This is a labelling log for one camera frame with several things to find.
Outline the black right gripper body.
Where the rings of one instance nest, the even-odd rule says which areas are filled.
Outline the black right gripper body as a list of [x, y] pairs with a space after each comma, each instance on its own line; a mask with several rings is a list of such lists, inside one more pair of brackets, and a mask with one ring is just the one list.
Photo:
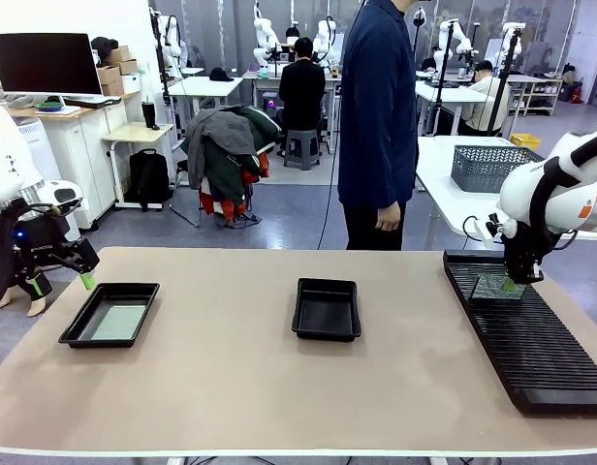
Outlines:
[[520, 221], [507, 221], [502, 226], [504, 263], [509, 275], [542, 275], [540, 268], [551, 251], [551, 233], [546, 228], [534, 229]]

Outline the person's right hand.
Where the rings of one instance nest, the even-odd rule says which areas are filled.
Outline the person's right hand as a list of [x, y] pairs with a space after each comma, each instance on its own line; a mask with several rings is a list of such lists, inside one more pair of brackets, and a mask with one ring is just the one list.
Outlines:
[[392, 203], [386, 208], [377, 210], [377, 220], [375, 228], [382, 232], [396, 231], [401, 222], [401, 210], [397, 202]]

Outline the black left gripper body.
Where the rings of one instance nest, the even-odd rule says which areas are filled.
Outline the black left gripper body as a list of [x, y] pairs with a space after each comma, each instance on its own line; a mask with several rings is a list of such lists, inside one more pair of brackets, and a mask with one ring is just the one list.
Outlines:
[[70, 242], [70, 230], [64, 217], [36, 216], [19, 221], [14, 231], [14, 272], [34, 272], [50, 268], [75, 268]]

